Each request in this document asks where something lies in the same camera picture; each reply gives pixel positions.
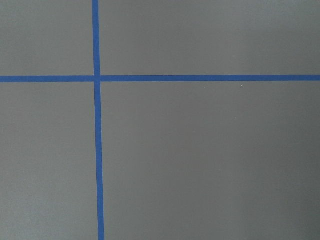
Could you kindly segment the blue tape grid lines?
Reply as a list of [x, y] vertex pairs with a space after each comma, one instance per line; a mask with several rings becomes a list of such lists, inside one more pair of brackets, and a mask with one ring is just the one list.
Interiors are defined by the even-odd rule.
[[95, 126], [95, 169], [97, 200], [97, 238], [104, 240], [104, 176], [102, 136], [102, 83], [121, 82], [318, 82], [318, 74], [218, 74], [218, 75], [102, 75], [100, 47], [99, 1], [91, 2], [92, 9], [92, 75], [25, 75], [1, 76], [2, 83], [93, 83], [94, 85], [94, 126]]

